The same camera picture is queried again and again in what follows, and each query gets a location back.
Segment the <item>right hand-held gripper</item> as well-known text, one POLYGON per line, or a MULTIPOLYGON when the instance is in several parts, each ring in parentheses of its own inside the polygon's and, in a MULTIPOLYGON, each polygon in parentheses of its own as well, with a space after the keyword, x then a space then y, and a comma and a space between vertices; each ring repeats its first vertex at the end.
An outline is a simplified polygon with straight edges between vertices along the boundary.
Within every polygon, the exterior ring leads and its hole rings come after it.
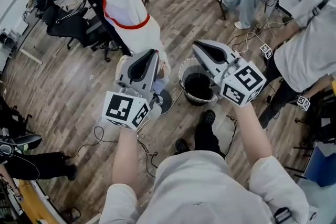
POLYGON ((217 95, 239 107, 253 100, 266 83, 266 78, 252 61, 237 57, 226 44, 199 39, 193 44, 193 53, 200 65, 214 77, 217 95))

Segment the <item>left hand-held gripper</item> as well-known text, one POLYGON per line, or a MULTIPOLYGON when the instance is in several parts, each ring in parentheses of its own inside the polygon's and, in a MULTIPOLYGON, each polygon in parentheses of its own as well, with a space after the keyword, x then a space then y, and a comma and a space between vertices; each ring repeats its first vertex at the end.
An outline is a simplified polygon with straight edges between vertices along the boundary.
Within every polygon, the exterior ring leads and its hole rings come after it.
POLYGON ((114 81, 112 90, 106 92, 102 117, 135 131, 145 119, 156 120, 161 115, 161 107, 151 89, 158 66, 159 53, 155 49, 130 57, 121 68, 119 81, 114 81))

